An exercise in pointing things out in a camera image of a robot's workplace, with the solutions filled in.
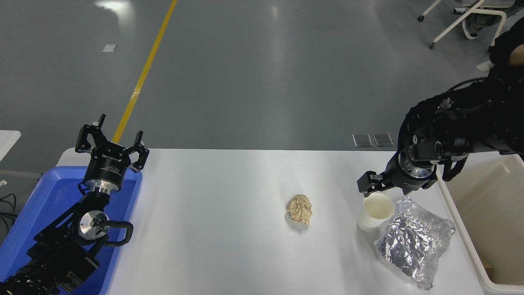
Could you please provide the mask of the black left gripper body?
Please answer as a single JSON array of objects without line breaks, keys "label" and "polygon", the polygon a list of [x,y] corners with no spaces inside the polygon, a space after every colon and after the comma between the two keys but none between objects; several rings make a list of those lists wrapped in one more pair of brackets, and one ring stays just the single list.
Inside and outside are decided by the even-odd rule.
[{"label": "black left gripper body", "polygon": [[90,155],[84,185],[92,186],[95,181],[104,181],[113,187],[121,187],[130,164],[129,154],[123,146],[114,143],[96,146]]}]

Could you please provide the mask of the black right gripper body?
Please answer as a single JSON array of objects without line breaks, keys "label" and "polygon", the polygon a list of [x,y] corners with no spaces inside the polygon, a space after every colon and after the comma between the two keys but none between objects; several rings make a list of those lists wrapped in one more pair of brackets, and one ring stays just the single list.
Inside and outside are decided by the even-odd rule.
[{"label": "black right gripper body", "polygon": [[386,165],[384,177],[404,194],[427,189],[437,180],[436,165],[430,162],[412,162],[406,152],[397,152]]}]

